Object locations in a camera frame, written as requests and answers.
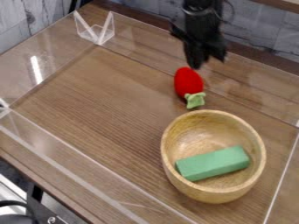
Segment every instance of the wooden table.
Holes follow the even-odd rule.
[[[95,2],[81,14],[101,24],[109,12]],[[298,186],[295,154],[277,189],[298,153],[299,77],[233,53],[225,65],[213,60],[199,71],[205,108],[254,126],[267,164],[242,199],[197,202],[169,182],[159,151],[165,128],[187,112],[173,77],[186,66],[182,43],[129,17],[115,20],[117,36],[103,47],[79,38],[69,16],[0,58],[11,74],[0,74],[11,105],[0,114],[2,158],[93,223],[295,223],[298,196],[285,192]]]

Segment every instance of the green sponge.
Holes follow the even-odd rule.
[[[249,167],[250,158],[241,146],[181,159],[177,171],[190,181],[206,179]]]

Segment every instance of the red strawberry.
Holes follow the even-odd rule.
[[[174,88],[177,94],[187,100],[187,109],[205,105],[203,79],[189,67],[177,71]]]

